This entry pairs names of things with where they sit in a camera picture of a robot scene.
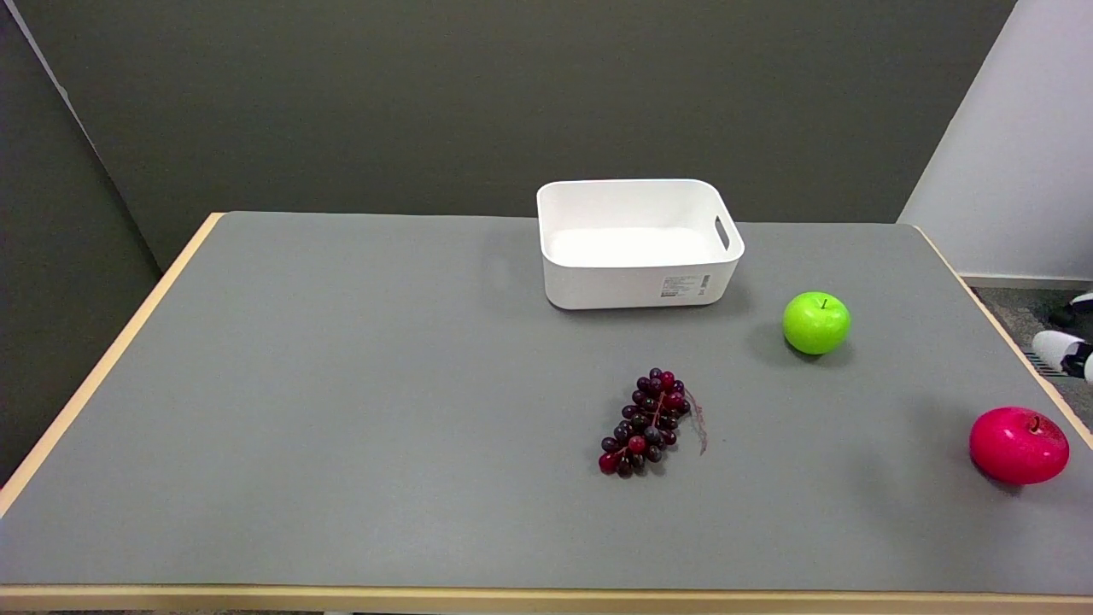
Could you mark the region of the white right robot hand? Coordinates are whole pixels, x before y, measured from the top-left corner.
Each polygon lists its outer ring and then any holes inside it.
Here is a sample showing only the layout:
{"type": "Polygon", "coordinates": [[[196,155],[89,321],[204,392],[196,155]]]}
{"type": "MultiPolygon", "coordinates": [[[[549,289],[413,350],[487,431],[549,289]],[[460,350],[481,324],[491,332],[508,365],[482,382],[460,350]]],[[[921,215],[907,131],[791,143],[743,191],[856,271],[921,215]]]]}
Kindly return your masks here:
{"type": "Polygon", "coordinates": [[[1092,343],[1090,338],[1078,338],[1069,330],[1082,319],[1090,320],[1090,314],[1092,292],[1088,289],[1061,307],[1055,307],[1049,314],[1054,330],[1038,332],[1032,343],[1033,353],[1046,366],[1088,385],[1092,385],[1092,343]]]}

